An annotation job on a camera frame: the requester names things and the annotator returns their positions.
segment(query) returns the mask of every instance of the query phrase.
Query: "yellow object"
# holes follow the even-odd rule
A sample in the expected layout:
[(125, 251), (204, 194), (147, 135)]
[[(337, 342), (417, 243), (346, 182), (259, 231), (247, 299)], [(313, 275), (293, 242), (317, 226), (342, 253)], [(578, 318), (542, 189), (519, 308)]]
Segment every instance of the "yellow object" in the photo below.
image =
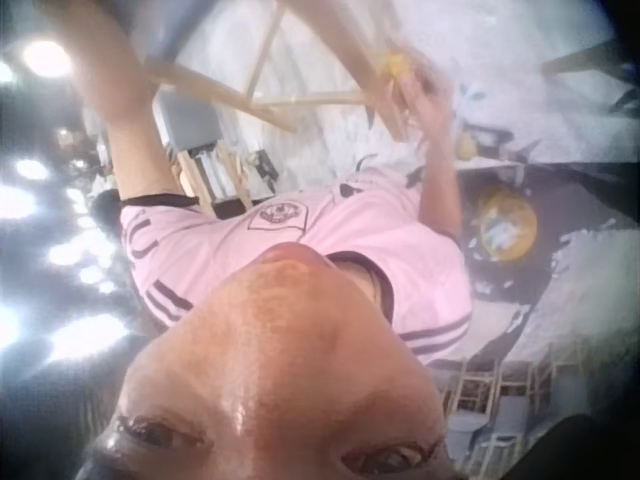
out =
[(469, 132), (461, 132), (456, 141), (456, 158), (471, 160), (478, 156), (478, 143)]
[(492, 258), (523, 257), (538, 236), (538, 217), (520, 195), (500, 187), (480, 200), (480, 239)]
[(394, 78), (411, 73), (411, 59), (403, 53), (387, 53), (383, 65), (384, 70)]

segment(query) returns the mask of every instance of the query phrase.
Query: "sleeve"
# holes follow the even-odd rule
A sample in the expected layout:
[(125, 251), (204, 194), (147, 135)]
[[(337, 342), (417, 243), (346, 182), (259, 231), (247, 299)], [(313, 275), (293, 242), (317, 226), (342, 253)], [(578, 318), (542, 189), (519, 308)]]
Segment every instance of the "sleeve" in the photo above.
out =
[(214, 262), (210, 242), (223, 223), (189, 206), (187, 197), (174, 200), (183, 206), (128, 202), (121, 215), (122, 243), (138, 291), (151, 313), (169, 326), (193, 308), (208, 283)]
[(424, 365), (446, 356), (467, 335), (473, 305), (464, 255), (457, 242), (436, 232), (432, 235), (421, 268), (426, 283), (398, 326), (400, 338)]

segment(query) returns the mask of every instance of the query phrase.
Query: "easel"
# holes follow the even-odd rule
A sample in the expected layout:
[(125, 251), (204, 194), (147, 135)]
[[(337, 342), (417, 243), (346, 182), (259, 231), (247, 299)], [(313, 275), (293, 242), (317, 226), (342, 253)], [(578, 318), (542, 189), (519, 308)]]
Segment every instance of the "easel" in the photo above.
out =
[[(149, 76), (158, 84), (171, 85), (207, 102), (227, 105), (288, 132), (295, 132), (295, 126), (286, 116), (275, 112), (274, 108), (320, 105), (375, 107), (392, 138), (400, 142), (406, 141), (406, 125), (398, 107), (391, 99), (388, 82), (376, 70), (368, 54), (371, 48), (367, 46), (364, 35), (349, 15), (340, 10), (333, 0), (276, 1), (276, 11), (259, 48), (244, 92), (188, 68), (164, 62), (147, 61), (146, 69)], [(336, 55), (361, 88), (360, 91), (254, 99), (267, 56), (288, 10), (302, 19)]]

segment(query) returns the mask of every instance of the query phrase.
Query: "neck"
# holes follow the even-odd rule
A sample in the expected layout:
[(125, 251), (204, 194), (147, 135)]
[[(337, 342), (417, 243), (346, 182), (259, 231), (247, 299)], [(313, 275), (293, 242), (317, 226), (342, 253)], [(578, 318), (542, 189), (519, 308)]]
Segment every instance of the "neck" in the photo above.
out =
[(376, 276), (366, 268), (350, 262), (337, 262), (338, 269), (355, 283), (369, 300), (382, 308), (382, 292)]

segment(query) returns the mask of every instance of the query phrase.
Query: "black stripe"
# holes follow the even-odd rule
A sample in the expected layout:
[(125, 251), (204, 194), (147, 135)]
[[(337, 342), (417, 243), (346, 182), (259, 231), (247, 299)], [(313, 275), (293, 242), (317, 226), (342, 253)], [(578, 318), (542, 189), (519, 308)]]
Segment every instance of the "black stripe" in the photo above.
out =
[(133, 258), (135, 258), (136, 260), (142, 260), (144, 257), (146, 257), (147, 255), (149, 255), (151, 253), (151, 251), (153, 249), (155, 249), (158, 245), (160, 245), (158, 243), (158, 241), (156, 240), (155, 242), (153, 242), (151, 245), (149, 245), (147, 248), (145, 248), (144, 250), (134, 250), (131, 249), (131, 256)]
[(174, 207), (189, 208), (198, 205), (197, 197), (187, 197), (177, 193), (157, 193), (155, 195), (143, 195), (129, 198), (122, 202), (123, 207)]
[(156, 287), (158, 293), (163, 295), (167, 300), (169, 300), (175, 307), (181, 308), (182, 310), (186, 310), (187, 312), (193, 308), (193, 303), (191, 303), (186, 298), (182, 298), (176, 292), (167, 287), (160, 280), (156, 280), (153, 282), (153, 286)]
[(138, 213), (136, 213), (133, 218), (131, 220), (129, 220), (129, 222), (127, 223), (127, 226), (124, 227), (124, 230), (127, 230), (129, 228), (129, 225), (131, 225), (133, 222), (135, 222), (137, 219), (139, 219), (142, 215), (144, 215), (146, 212), (146, 210), (140, 210)]
[(151, 220), (149, 220), (148, 218), (146, 220), (143, 220), (142, 222), (134, 225), (131, 230), (129, 231), (129, 235), (128, 235), (128, 239), (127, 239), (127, 243), (129, 243), (129, 245), (131, 245), (131, 242), (133, 242), (133, 236), (138, 233), (140, 230), (142, 230), (143, 228), (147, 228), (151, 226)]
[(151, 294), (151, 292), (147, 291), (147, 293), (145, 294), (145, 297), (147, 298), (147, 300), (149, 300), (149, 303), (151, 303), (151, 305), (153, 305), (154, 307), (156, 307), (156, 309), (158, 309), (160, 312), (165, 314), (167, 318), (172, 322), (177, 322), (180, 320), (181, 317), (179, 317), (178, 315), (172, 314), (167, 307), (162, 305), (158, 301), (158, 299)]
[(444, 343), (436, 343), (435, 345), (424, 345), (422, 347), (415, 347), (415, 348), (412, 348), (411, 351), (413, 352), (414, 355), (426, 355), (429, 353), (436, 353), (442, 350), (446, 350), (447, 348), (451, 347), (452, 345), (455, 345), (460, 340), (462, 340), (467, 335), (468, 330), (469, 330), (468, 328), (465, 328), (464, 332), (462, 332), (461, 335), (458, 335), (454, 339), (448, 340)]
[(470, 320), (471, 314), (467, 315), (466, 317), (462, 317), (460, 320), (450, 325), (444, 325), (437, 328), (427, 328), (425, 330), (417, 330), (415, 332), (401, 333), (399, 336), (405, 342), (408, 342), (410, 340), (418, 340), (420, 338), (437, 337), (438, 335), (443, 335), (445, 333), (457, 330), (458, 328), (464, 326), (465, 323), (469, 323)]

